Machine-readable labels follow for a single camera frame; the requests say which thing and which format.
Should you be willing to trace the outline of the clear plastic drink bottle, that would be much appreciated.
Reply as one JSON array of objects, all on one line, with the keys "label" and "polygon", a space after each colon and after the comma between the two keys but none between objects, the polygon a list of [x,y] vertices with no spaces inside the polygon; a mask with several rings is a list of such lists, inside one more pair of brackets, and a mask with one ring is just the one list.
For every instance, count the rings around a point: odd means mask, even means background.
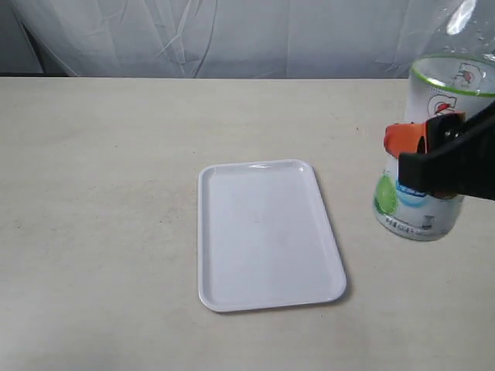
[{"label": "clear plastic drink bottle", "polygon": [[411,2],[392,66],[408,95],[384,132],[374,213],[401,237],[438,240],[467,196],[494,198],[494,3]]}]

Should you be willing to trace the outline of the white wrinkled backdrop curtain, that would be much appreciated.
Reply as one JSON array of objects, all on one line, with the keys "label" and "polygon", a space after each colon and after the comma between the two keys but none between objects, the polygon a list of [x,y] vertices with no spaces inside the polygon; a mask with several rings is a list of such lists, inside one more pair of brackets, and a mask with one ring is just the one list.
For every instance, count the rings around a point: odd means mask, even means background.
[{"label": "white wrinkled backdrop curtain", "polygon": [[400,78],[494,58],[492,1],[3,1],[12,76]]}]

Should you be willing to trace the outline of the white plastic tray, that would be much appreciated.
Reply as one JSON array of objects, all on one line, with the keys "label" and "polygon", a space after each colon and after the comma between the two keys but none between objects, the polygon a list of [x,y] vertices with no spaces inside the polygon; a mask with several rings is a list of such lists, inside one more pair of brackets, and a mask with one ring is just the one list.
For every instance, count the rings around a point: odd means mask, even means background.
[{"label": "white plastic tray", "polygon": [[347,276],[313,167],[211,165],[197,183],[197,290],[217,313],[339,300]]}]

